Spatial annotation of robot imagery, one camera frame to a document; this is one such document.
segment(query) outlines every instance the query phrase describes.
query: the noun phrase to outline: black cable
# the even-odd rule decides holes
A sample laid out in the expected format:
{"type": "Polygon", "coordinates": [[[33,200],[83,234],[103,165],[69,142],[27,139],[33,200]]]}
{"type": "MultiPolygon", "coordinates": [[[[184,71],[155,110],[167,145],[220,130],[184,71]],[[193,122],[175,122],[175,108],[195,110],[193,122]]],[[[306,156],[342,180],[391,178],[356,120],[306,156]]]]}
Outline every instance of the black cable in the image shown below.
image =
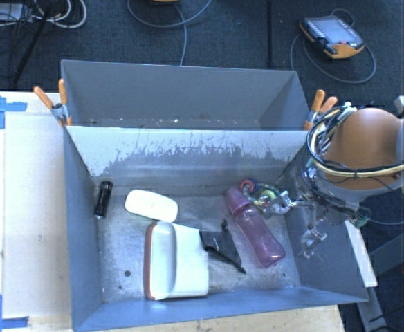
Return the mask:
{"type": "Polygon", "coordinates": [[[388,327],[388,326],[381,326],[381,327],[378,327],[377,329],[372,329],[369,332],[377,332],[377,331],[381,331],[383,329],[387,329],[388,331],[392,331],[392,332],[400,332],[400,331],[393,329],[392,327],[388,327]]]}

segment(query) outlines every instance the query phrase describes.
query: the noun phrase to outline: wires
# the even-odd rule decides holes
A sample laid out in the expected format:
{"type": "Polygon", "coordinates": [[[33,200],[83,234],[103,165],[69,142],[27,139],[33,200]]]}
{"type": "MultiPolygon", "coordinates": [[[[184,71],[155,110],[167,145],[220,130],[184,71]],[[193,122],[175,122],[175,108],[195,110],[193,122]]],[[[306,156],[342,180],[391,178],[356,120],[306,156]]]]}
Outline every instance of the wires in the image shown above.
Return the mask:
{"type": "Polygon", "coordinates": [[[317,167],[330,175],[348,178],[385,176],[402,171],[404,168],[403,160],[386,166],[350,169],[344,164],[336,164],[333,161],[322,159],[321,156],[331,142],[334,131],[345,120],[345,115],[349,115],[347,109],[348,106],[330,109],[321,115],[309,130],[306,144],[317,167]]]}
{"type": "MultiPolygon", "coordinates": [[[[350,27],[353,26],[354,24],[354,18],[353,16],[346,10],[342,9],[342,8],[336,8],[334,9],[330,15],[334,15],[337,11],[343,11],[345,13],[347,13],[350,17],[351,17],[351,23],[349,24],[350,27]]],[[[291,70],[294,70],[294,66],[293,66],[293,50],[294,50],[294,45],[296,43],[296,41],[299,39],[299,37],[302,35],[302,33],[299,33],[295,39],[293,40],[293,43],[291,44],[290,47],[290,65],[291,65],[291,70]]],[[[371,57],[372,60],[372,64],[373,64],[373,68],[371,70],[371,73],[369,74],[369,76],[367,76],[364,79],[361,80],[345,80],[345,79],[340,79],[339,77],[333,76],[332,74],[326,72],[324,69],[320,68],[320,66],[315,63],[315,61],[313,60],[313,58],[309,55],[308,51],[306,50],[306,38],[303,39],[303,47],[304,47],[304,52],[305,55],[308,57],[309,61],[312,63],[312,65],[314,65],[314,67],[316,67],[321,73],[324,73],[326,76],[330,77],[333,80],[339,81],[339,82],[344,82],[346,84],[362,84],[364,82],[369,81],[371,78],[373,78],[374,74],[376,73],[376,69],[377,69],[377,65],[376,65],[376,58],[374,57],[374,54],[371,52],[371,50],[368,48],[368,46],[365,44],[364,49],[369,53],[369,56],[371,57]]]]}
{"type": "Polygon", "coordinates": [[[181,60],[179,62],[179,66],[182,66],[183,65],[183,60],[184,60],[184,57],[185,57],[185,52],[186,52],[186,49],[187,49],[187,23],[191,22],[192,20],[194,20],[198,16],[200,16],[208,8],[208,6],[211,4],[211,2],[212,2],[212,0],[208,0],[206,5],[198,13],[196,13],[194,16],[190,17],[189,19],[184,19],[183,15],[182,15],[182,12],[178,9],[177,5],[173,5],[176,8],[179,16],[181,17],[181,22],[178,22],[178,23],[175,23],[175,24],[164,24],[164,25],[151,24],[151,23],[149,23],[147,21],[142,20],[140,17],[138,17],[133,12],[133,10],[131,9],[131,0],[127,1],[127,7],[128,7],[128,11],[130,12],[131,16],[133,16],[140,23],[145,24],[146,26],[155,27],[155,28],[175,28],[175,27],[183,26],[184,42],[183,42],[182,56],[181,56],[181,60]]]}
{"type": "MultiPolygon", "coordinates": [[[[60,27],[60,28],[78,28],[78,27],[82,26],[86,21],[86,5],[85,5],[84,0],[78,0],[78,1],[80,3],[80,7],[81,7],[81,11],[82,11],[82,18],[76,24],[61,24],[59,22],[59,21],[66,19],[67,17],[70,17],[71,12],[73,11],[71,0],[65,0],[65,2],[67,3],[67,11],[63,15],[60,15],[60,16],[56,15],[54,17],[48,17],[48,19],[46,21],[51,24],[54,24],[55,26],[60,27]]],[[[33,0],[33,2],[36,6],[36,12],[39,13],[40,16],[32,15],[32,17],[42,20],[44,18],[44,11],[42,10],[42,8],[39,5],[37,0],[33,0]]]]}

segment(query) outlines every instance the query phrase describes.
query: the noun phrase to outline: cable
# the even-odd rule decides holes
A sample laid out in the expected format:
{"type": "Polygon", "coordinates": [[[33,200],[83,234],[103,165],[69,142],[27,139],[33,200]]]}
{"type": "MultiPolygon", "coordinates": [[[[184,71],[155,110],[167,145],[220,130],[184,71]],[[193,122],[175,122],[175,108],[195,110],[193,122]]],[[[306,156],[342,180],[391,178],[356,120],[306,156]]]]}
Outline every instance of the cable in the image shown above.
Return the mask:
{"type": "Polygon", "coordinates": [[[387,329],[388,331],[392,331],[392,332],[399,332],[398,330],[392,329],[391,327],[388,327],[388,326],[381,326],[381,327],[378,327],[377,329],[372,329],[369,332],[382,331],[383,329],[387,329]]]}
{"type": "Polygon", "coordinates": [[[404,162],[400,161],[387,166],[377,166],[377,167],[368,167],[363,169],[349,169],[343,164],[339,164],[339,167],[331,165],[331,161],[323,161],[318,152],[317,145],[319,143],[323,143],[324,141],[329,142],[332,139],[333,132],[337,129],[338,125],[344,120],[344,118],[340,118],[344,114],[348,113],[346,111],[348,107],[334,107],[330,109],[328,112],[324,113],[311,127],[307,136],[306,143],[310,154],[313,157],[313,160],[318,168],[320,168],[323,172],[339,176],[339,177],[352,177],[352,178],[360,178],[360,177],[377,177],[384,176],[388,174],[393,174],[399,171],[403,171],[404,162]]]}
{"type": "MultiPolygon", "coordinates": [[[[346,10],[342,9],[342,8],[336,8],[334,9],[330,15],[334,15],[335,12],[337,11],[343,11],[345,13],[347,13],[350,17],[351,17],[351,23],[349,24],[349,26],[353,26],[354,24],[354,18],[353,16],[346,10]]],[[[291,47],[290,47],[290,66],[291,66],[291,70],[294,71],[294,66],[293,66],[293,50],[294,50],[294,45],[297,41],[297,39],[302,35],[302,33],[299,33],[295,39],[293,40],[293,42],[291,43],[291,47]]],[[[323,70],[322,68],[320,68],[320,66],[318,66],[313,58],[308,54],[308,51],[306,50],[306,38],[304,38],[303,40],[303,47],[304,47],[304,52],[305,55],[308,57],[309,61],[312,63],[312,65],[314,65],[314,67],[316,67],[321,73],[325,74],[326,76],[330,77],[333,80],[339,81],[339,82],[344,82],[347,84],[362,84],[364,82],[369,81],[371,78],[373,78],[374,74],[376,73],[376,69],[377,69],[377,65],[376,65],[376,58],[374,57],[374,54],[371,52],[371,49],[368,48],[368,46],[365,44],[364,49],[367,50],[369,56],[371,57],[372,63],[373,63],[373,69],[371,71],[371,73],[369,74],[368,77],[366,77],[365,79],[362,80],[345,80],[345,79],[340,79],[339,77],[333,76],[332,74],[326,72],[325,70],[323,70]]]]}
{"type": "Polygon", "coordinates": [[[383,221],[376,221],[373,219],[370,219],[369,221],[372,223],[375,223],[375,224],[379,224],[379,225],[403,225],[404,224],[404,221],[399,221],[397,223],[384,223],[383,221]]]}
{"type": "MultiPolygon", "coordinates": [[[[185,19],[183,18],[182,12],[179,10],[179,8],[174,5],[174,7],[176,8],[177,12],[179,13],[179,15],[181,16],[181,20],[185,21],[185,19]]],[[[183,59],[185,57],[185,52],[187,50],[187,25],[183,25],[183,50],[182,50],[182,57],[181,57],[181,61],[179,62],[179,66],[183,65],[183,59]]]]}
{"type": "MultiPolygon", "coordinates": [[[[82,13],[83,13],[82,18],[78,23],[76,23],[76,24],[60,24],[59,23],[59,21],[64,20],[64,19],[66,19],[67,17],[70,16],[71,11],[72,11],[71,0],[66,0],[68,8],[67,8],[67,11],[62,16],[60,16],[60,17],[49,17],[46,21],[51,23],[51,24],[54,24],[55,26],[60,27],[60,28],[78,28],[78,27],[82,26],[86,21],[86,15],[87,15],[86,5],[85,5],[84,0],[78,0],[78,1],[80,2],[80,6],[81,6],[81,9],[82,9],[82,13]]],[[[38,13],[43,16],[44,11],[42,10],[42,8],[39,5],[39,3],[37,2],[37,0],[33,0],[33,2],[36,5],[36,9],[37,9],[38,13]]],[[[43,18],[42,16],[33,15],[33,17],[36,18],[36,19],[42,19],[43,18]]]]}
{"type": "Polygon", "coordinates": [[[178,22],[177,24],[170,24],[170,25],[156,25],[156,24],[151,24],[147,21],[142,20],[141,18],[139,18],[131,9],[131,4],[130,4],[131,0],[127,1],[127,7],[128,7],[128,11],[130,12],[131,16],[133,16],[135,19],[137,19],[140,23],[145,24],[147,26],[150,27],[155,27],[155,28],[174,28],[174,27],[179,27],[179,26],[183,26],[183,36],[184,36],[184,40],[183,40],[183,50],[182,50],[182,56],[181,56],[181,60],[179,62],[179,66],[183,65],[183,60],[185,58],[185,53],[187,50],[187,23],[192,21],[193,19],[195,19],[196,17],[198,17],[203,11],[205,11],[207,9],[207,7],[211,4],[212,0],[208,0],[208,2],[206,3],[206,5],[202,8],[202,10],[200,10],[198,13],[196,13],[193,17],[190,17],[189,19],[185,19],[182,15],[182,12],[179,10],[179,8],[177,7],[176,4],[174,4],[173,6],[176,8],[177,12],[179,13],[179,16],[181,17],[181,22],[178,22]]]}
{"type": "Polygon", "coordinates": [[[206,5],[202,8],[202,10],[200,10],[198,13],[196,13],[193,17],[190,17],[189,19],[186,19],[186,20],[183,20],[183,21],[181,21],[181,22],[178,22],[177,24],[170,24],[170,25],[156,25],[156,24],[151,24],[151,23],[149,23],[149,22],[147,22],[147,21],[142,20],[141,18],[139,18],[138,16],[136,16],[136,14],[135,14],[135,13],[133,12],[133,10],[131,9],[130,1],[131,1],[131,0],[128,0],[128,2],[127,2],[128,11],[131,13],[131,15],[132,15],[135,19],[137,19],[137,20],[138,20],[139,22],[141,22],[142,24],[145,24],[145,25],[150,26],[150,27],[156,27],[156,28],[173,28],[173,27],[179,27],[179,26],[185,25],[185,24],[187,24],[188,22],[190,22],[190,21],[194,20],[195,18],[197,18],[202,12],[204,12],[204,11],[207,9],[207,7],[211,4],[211,1],[212,1],[212,0],[208,0],[208,2],[207,2],[206,5]]]}

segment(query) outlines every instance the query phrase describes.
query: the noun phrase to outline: white cable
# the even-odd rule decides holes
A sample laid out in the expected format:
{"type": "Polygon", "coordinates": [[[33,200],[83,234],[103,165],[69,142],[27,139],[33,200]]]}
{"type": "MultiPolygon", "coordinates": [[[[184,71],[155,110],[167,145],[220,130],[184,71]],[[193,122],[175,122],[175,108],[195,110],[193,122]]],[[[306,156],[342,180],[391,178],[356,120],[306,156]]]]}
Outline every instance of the white cable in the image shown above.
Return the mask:
{"type": "MultiPolygon", "coordinates": [[[[39,4],[37,3],[37,0],[33,0],[33,1],[35,2],[36,6],[37,6],[38,12],[41,15],[44,15],[44,11],[39,7],[39,4]]],[[[68,4],[68,9],[67,9],[66,13],[61,17],[51,17],[51,18],[47,19],[46,21],[51,23],[51,24],[54,24],[55,26],[60,27],[60,28],[78,28],[78,27],[82,26],[86,21],[86,6],[85,6],[84,0],[79,0],[79,2],[81,4],[81,7],[82,7],[82,11],[83,11],[84,14],[82,16],[82,19],[77,24],[68,25],[68,24],[60,24],[58,22],[58,21],[61,21],[61,20],[65,19],[65,18],[67,18],[71,14],[71,10],[72,10],[71,1],[70,0],[66,0],[66,1],[67,1],[67,4],[68,4]]],[[[43,18],[43,17],[37,16],[37,15],[33,15],[33,17],[36,18],[36,19],[42,19],[43,18]]]]}
{"type": "MultiPolygon", "coordinates": [[[[35,5],[36,5],[36,7],[37,7],[37,10],[39,11],[39,13],[40,13],[42,16],[44,16],[44,11],[43,11],[43,10],[41,9],[41,7],[39,6],[37,0],[33,0],[33,2],[35,3],[35,5]]],[[[68,4],[68,8],[67,8],[67,11],[65,12],[64,16],[56,17],[56,18],[50,18],[50,19],[47,19],[47,21],[50,21],[50,20],[59,21],[59,20],[62,20],[62,19],[65,19],[66,17],[68,17],[68,16],[70,15],[70,12],[71,12],[71,2],[70,2],[70,0],[66,0],[66,2],[67,2],[67,4],[68,4]]],[[[43,18],[42,16],[33,15],[33,17],[36,18],[36,19],[42,19],[42,18],[43,18]]]]}

